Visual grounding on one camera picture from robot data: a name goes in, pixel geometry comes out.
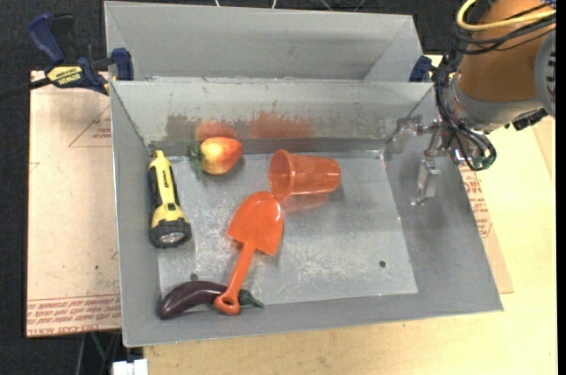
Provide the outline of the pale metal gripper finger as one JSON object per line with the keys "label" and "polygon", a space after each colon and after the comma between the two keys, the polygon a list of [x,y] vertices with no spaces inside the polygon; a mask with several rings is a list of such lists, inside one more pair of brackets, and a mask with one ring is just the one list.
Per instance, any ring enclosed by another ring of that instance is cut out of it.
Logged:
{"label": "pale metal gripper finger", "polygon": [[423,123],[423,116],[407,117],[397,120],[397,130],[394,135],[394,154],[401,154],[411,136],[434,134],[434,121],[428,125]]}
{"label": "pale metal gripper finger", "polygon": [[436,196],[440,175],[441,169],[434,159],[421,160],[417,174],[417,191],[411,200],[413,206],[421,205]]}

